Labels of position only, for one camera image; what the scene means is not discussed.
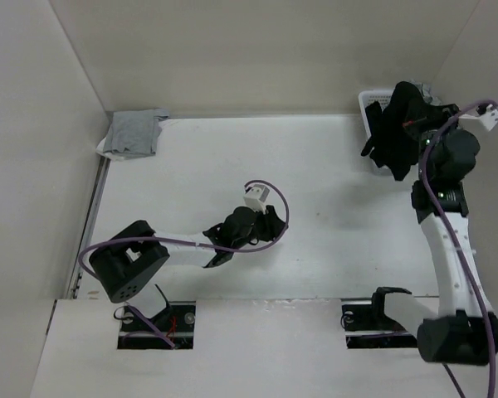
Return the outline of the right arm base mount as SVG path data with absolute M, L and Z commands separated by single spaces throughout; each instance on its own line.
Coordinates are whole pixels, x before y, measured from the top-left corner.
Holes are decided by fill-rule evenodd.
M 416 348 L 416 338 L 390 318 L 376 318 L 371 300 L 341 301 L 340 325 L 348 349 Z

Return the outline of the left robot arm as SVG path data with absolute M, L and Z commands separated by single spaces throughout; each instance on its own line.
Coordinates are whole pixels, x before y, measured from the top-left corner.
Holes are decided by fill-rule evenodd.
M 151 330 L 165 328 L 168 305 L 155 302 L 147 290 L 165 265 L 193 265 L 213 269 L 229 262 L 235 254 L 263 251 L 286 232 L 272 205 L 239 206 L 225 221 L 204 232 L 180 237 L 160 237 L 145 220 L 124 228 L 110 240 L 93 245 L 86 267 L 100 282 L 111 303 L 122 303 L 127 311 Z

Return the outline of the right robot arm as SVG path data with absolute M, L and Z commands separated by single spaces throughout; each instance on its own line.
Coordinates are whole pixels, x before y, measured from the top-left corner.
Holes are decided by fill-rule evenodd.
M 404 125 L 419 144 L 411 202 L 431 252 L 438 310 L 431 311 L 406 289 L 379 287 L 368 316 L 378 328 L 395 322 L 413 335 L 425 362 L 491 366 L 498 352 L 498 317 L 477 274 L 462 181 L 480 150 L 470 130 L 490 132 L 498 123 L 497 103 L 486 99 L 463 109 L 448 105 L 444 111 L 440 118 Z

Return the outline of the black tank top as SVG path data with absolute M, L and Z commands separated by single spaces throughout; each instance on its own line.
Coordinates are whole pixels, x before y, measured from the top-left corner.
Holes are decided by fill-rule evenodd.
M 418 144 L 403 128 L 412 100 L 424 100 L 422 91 L 412 82 L 401 81 L 394 87 L 385 108 L 379 100 L 364 106 L 370 134 L 360 155 L 369 157 L 378 168 L 387 168 L 398 182 L 418 161 Z

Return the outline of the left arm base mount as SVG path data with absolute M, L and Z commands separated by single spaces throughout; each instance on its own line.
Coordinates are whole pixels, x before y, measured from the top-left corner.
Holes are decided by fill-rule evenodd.
M 172 302 L 150 322 L 174 345 L 174 350 L 192 350 L 196 309 L 195 302 Z M 113 312 L 113 319 L 120 323 L 119 350 L 171 350 L 128 306 L 118 307 Z

